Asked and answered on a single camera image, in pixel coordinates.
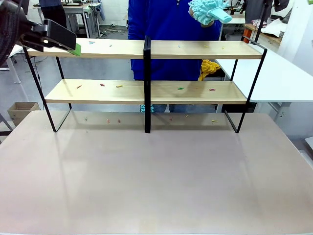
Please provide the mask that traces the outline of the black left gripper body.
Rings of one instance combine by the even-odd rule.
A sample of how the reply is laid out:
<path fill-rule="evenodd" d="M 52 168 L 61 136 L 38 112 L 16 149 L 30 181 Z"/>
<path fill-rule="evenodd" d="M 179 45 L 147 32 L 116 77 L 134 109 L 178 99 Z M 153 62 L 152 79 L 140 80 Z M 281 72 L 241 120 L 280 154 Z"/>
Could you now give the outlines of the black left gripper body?
<path fill-rule="evenodd" d="M 50 40 L 48 35 L 49 20 L 44 20 L 41 23 L 36 23 L 30 20 L 19 20 L 18 40 L 21 41 L 23 36 L 34 36 L 35 38 Z"/>

